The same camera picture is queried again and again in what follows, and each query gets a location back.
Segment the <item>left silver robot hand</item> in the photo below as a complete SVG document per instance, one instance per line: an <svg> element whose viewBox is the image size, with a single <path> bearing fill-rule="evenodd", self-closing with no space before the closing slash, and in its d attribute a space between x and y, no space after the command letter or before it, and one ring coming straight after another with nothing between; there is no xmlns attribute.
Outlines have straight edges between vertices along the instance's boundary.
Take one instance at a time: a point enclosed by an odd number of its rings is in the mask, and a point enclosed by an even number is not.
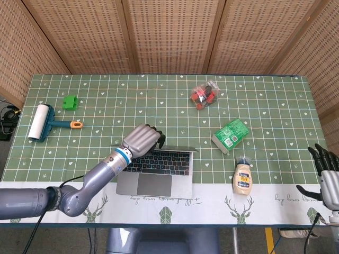
<svg viewBox="0 0 339 254"><path fill-rule="evenodd" d="M166 140L165 134L149 124L140 124L135 127L120 144L120 148L128 149L132 158L144 157L157 146L161 149Z"/></svg>

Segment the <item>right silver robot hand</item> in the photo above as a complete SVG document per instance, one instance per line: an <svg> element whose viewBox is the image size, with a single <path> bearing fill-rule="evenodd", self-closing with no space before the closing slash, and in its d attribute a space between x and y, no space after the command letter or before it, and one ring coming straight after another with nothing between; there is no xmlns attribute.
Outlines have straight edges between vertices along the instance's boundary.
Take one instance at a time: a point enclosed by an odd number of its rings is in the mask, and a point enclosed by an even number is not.
<svg viewBox="0 0 339 254"><path fill-rule="evenodd" d="M304 196L323 202L331 211L338 212L338 156L315 143L315 149L308 147L320 181L320 192L305 190L301 185L296 188Z"/></svg>

